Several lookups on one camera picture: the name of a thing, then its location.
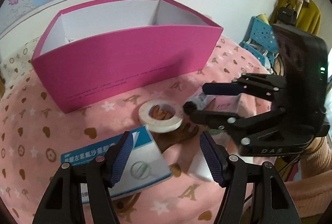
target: metal screw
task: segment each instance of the metal screw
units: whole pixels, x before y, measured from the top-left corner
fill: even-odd
[[[62,163],[61,168],[67,169],[67,168],[69,168],[69,166],[70,166],[69,162],[65,162],[65,163]]]
[[[265,162],[264,162],[264,166],[265,166],[266,168],[272,168],[272,167],[273,167],[272,163],[271,163],[271,162],[268,162],[268,161],[265,161]]]
[[[227,122],[230,124],[233,124],[236,121],[236,119],[234,117],[230,117],[227,119]]]
[[[234,162],[236,162],[236,161],[239,160],[239,158],[238,158],[236,155],[230,155],[230,156],[229,156],[229,160],[230,160],[230,161],[234,161]]]
[[[97,156],[97,157],[96,157],[96,161],[97,161],[97,162],[102,162],[102,161],[104,161],[104,159],[105,159],[104,156]]]
[[[243,139],[241,140],[241,144],[242,144],[242,145],[248,145],[248,144],[250,144],[250,139],[249,139],[248,137],[243,138]]]

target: open cardboard box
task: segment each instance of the open cardboard box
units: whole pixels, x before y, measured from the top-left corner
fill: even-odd
[[[32,65],[64,112],[202,69],[223,28],[173,0],[95,0],[60,11]]]

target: roll of tape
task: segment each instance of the roll of tape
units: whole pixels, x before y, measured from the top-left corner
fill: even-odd
[[[152,118],[150,113],[156,105],[159,105],[161,110],[170,111],[174,116],[167,120]],[[172,100],[150,100],[139,108],[138,118],[142,125],[146,125],[150,131],[166,133],[176,130],[181,126],[183,121],[183,110],[180,105]]]

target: yellow sweater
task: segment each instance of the yellow sweater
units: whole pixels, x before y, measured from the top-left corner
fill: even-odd
[[[281,7],[285,7],[287,4],[288,0],[279,0],[273,13],[272,16],[269,20],[270,24],[274,24],[277,22],[277,11]],[[293,6],[295,5],[296,0],[290,0],[289,3],[292,4]],[[317,36],[318,31],[319,31],[319,26],[320,26],[320,11],[317,5],[310,0],[309,2],[309,7],[305,7],[304,5],[302,6],[302,9],[300,10],[300,13],[298,15],[298,19],[296,21],[296,27],[307,31],[311,34],[314,34]]]

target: black bag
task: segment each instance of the black bag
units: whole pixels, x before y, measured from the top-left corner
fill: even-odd
[[[293,9],[292,4],[287,4],[286,7],[281,7],[277,12],[277,20],[291,26],[296,25],[297,16],[298,14]]]

